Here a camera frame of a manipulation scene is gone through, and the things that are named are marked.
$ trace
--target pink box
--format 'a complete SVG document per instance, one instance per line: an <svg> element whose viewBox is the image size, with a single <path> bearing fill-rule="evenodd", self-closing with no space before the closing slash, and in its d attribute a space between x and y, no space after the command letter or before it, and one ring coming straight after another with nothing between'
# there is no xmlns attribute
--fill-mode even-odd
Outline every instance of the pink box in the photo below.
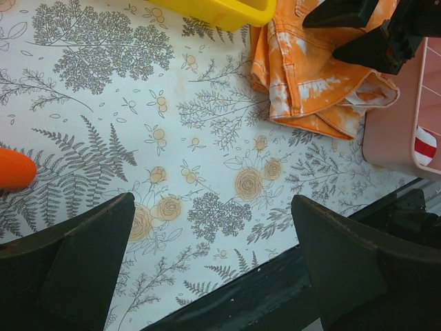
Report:
<svg viewBox="0 0 441 331"><path fill-rule="evenodd" d="M378 166L441 181L441 39L425 39L397 76L397 102L368 113L363 141L365 159ZM413 153L416 127L432 131L437 152L428 166Z"/></svg>

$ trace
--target tie-dye fabric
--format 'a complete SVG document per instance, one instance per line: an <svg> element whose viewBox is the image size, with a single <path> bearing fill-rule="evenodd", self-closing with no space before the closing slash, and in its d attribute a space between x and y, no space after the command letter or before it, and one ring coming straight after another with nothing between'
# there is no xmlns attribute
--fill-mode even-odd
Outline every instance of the tie-dye fabric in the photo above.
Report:
<svg viewBox="0 0 441 331"><path fill-rule="evenodd" d="M304 29L303 19L320 2L279 0L272 21L252 28L254 88L269 93L273 122L349 140L367 110L389 107L400 91L332 52L390 18L396 1L380 0L366 29Z"/></svg>

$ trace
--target red stripe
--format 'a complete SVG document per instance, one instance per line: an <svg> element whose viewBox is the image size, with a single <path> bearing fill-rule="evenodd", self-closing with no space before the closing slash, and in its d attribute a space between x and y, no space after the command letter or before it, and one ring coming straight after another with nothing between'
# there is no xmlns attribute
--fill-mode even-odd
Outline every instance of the red stripe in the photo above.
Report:
<svg viewBox="0 0 441 331"><path fill-rule="evenodd" d="M415 138L415 151L433 159L436 153L436 147L430 146L422 140L419 140L419 138Z"/></svg>

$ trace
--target table surface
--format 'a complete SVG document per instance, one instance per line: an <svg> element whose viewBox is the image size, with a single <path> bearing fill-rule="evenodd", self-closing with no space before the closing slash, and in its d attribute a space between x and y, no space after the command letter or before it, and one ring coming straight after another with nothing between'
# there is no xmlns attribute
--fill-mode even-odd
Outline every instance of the table surface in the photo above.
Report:
<svg viewBox="0 0 441 331"><path fill-rule="evenodd" d="M362 126L343 142L266 121L247 28L149 1L0 11L0 140L39 164L0 200L1 241L132 192L107 330L139 330L296 245L294 194L348 215L411 180L363 160Z"/></svg>

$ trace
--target yellow container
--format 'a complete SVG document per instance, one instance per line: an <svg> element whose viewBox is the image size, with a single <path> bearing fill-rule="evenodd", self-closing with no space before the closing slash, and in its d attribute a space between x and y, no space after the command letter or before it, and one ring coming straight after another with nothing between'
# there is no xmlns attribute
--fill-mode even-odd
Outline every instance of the yellow container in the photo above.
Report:
<svg viewBox="0 0 441 331"><path fill-rule="evenodd" d="M245 24L264 26L276 11L276 0L152 0L185 16L192 16L226 31Z"/></svg>

